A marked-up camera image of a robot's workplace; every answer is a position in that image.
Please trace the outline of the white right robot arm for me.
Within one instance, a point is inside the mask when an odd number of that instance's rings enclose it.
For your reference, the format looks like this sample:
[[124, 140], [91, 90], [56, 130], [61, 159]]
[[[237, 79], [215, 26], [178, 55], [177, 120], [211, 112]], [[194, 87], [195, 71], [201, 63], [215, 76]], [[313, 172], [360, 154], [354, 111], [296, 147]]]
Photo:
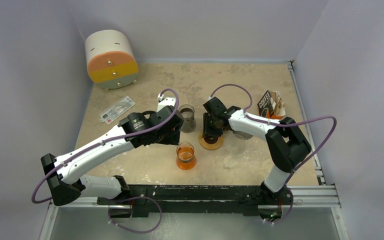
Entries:
[[262, 182], [260, 196], [268, 204], [280, 198], [281, 190], [294, 168], [310, 154], [312, 148], [294, 119], [269, 119], [246, 114], [237, 106], [227, 108], [217, 97], [203, 104], [201, 139], [205, 149], [215, 148], [225, 131], [248, 134], [266, 142], [273, 167]]

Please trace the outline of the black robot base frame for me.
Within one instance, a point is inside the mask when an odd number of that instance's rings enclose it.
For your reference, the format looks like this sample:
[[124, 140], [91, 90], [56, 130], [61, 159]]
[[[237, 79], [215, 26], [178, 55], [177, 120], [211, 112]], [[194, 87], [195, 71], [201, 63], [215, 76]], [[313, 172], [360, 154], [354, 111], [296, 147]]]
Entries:
[[262, 185], [151, 185], [131, 184], [114, 199], [98, 197], [104, 206], [127, 205], [131, 217], [150, 213], [241, 214], [246, 217], [278, 219], [281, 208], [292, 203], [292, 191], [278, 193]]

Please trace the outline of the clear plastic filter packet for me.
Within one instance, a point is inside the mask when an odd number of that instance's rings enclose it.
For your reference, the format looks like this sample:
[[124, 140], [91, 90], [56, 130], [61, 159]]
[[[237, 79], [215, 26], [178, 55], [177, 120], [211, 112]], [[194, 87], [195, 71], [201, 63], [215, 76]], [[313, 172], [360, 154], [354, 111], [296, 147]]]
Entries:
[[109, 125], [135, 105], [136, 103], [126, 95], [108, 109], [104, 110], [99, 115], [99, 121]]

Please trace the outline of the orange glass carafe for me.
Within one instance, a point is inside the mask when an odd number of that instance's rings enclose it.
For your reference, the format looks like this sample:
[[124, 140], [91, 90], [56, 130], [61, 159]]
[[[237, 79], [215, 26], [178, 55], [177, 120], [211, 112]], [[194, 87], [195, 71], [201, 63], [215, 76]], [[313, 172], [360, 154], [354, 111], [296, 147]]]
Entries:
[[181, 142], [176, 148], [176, 164], [181, 170], [190, 170], [196, 165], [195, 149], [188, 141]]

